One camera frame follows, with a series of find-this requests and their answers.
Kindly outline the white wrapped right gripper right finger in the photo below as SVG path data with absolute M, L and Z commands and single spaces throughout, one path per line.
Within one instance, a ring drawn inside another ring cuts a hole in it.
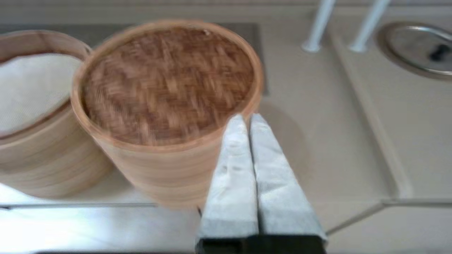
M 261 227 L 268 235 L 313 235 L 327 241 L 320 222 L 262 115 L 254 114 L 250 141 Z

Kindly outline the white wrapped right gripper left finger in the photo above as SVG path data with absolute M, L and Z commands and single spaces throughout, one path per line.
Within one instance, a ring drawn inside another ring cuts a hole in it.
M 258 232 L 256 180 L 248 129 L 244 118 L 235 115 L 223 134 L 197 236 L 244 238 Z

